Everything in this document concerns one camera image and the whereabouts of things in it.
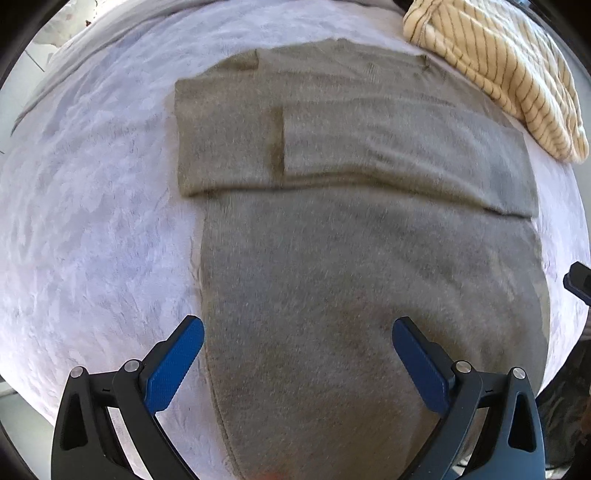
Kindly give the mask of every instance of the metal screw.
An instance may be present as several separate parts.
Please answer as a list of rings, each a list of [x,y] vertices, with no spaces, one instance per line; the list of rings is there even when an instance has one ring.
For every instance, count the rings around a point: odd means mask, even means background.
[[[78,378],[79,376],[81,376],[84,373],[84,369],[82,367],[74,367],[71,371],[70,371],[70,376],[72,378]]]
[[[456,363],[456,370],[462,374],[468,374],[472,371],[472,366],[468,362],[460,360],[458,363]]]
[[[525,378],[525,370],[523,370],[520,367],[516,367],[513,369],[513,375],[515,378],[519,378],[520,380],[523,380]]]
[[[130,372],[130,373],[137,371],[138,368],[139,368],[139,361],[137,361],[137,360],[129,360],[123,366],[123,369],[126,372]]]

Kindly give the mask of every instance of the blue gripper pad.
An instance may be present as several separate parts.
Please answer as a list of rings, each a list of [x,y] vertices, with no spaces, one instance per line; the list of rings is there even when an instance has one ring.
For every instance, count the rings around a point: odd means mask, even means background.
[[[405,324],[405,318],[403,317],[394,322],[392,344],[426,407],[443,417],[450,407],[449,384],[429,357],[426,350],[429,347],[427,345],[425,345],[425,348],[421,346],[419,339],[413,335],[410,328]],[[417,330],[417,335],[422,336],[414,324],[412,326]],[[424,337],[422,340],[425,344],[430,343]]]
[[[154,415],[165,410],[203,346],[205,329],[197,317],[188,322],[173,346],[146,382],[144,404]]]

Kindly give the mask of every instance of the folded cloth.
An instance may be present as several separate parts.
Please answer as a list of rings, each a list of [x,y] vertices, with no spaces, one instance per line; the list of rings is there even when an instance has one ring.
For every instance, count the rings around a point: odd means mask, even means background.
[[[180,80],[175,114],[180,187],[209,194],[195,264],[237,476],[400,475],[436,418],[392,348],[397,316],[539,389],[535,183],[486,95],[424,57],[329,40]]]
[[[550,36],[505,0],[415,0],[404,37],[442,56],[562,162],[589,154],[579,97]]]

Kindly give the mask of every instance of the cream striped fabric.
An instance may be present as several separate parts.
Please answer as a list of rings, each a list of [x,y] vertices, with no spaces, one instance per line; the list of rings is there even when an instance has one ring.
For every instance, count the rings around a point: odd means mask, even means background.
[[[589,154],[573,76],[550,36],[505,0],[414,0],[404,37],[446,59],[556,160]]]

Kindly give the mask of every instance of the fluffy white fabric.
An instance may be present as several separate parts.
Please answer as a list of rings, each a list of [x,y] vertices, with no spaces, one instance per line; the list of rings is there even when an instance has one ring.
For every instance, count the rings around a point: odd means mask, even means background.
[[[0,166],[2,376],[54,422],[72,367],[119,368],[200,313],[191,253],[203,217],[199,201],[177,189],[178,78],[249,48],[324,38],[422,53],[401,33],[400,14],[384,9],[229,0],[152,15],[45,89]],[[571,168],[526,138],[551,297],[546,384],[585,323],[561,278],[573,261],[589,262],[589,245]],[[200,478],[232,480],[209,395],[200,355],[160,419]]]

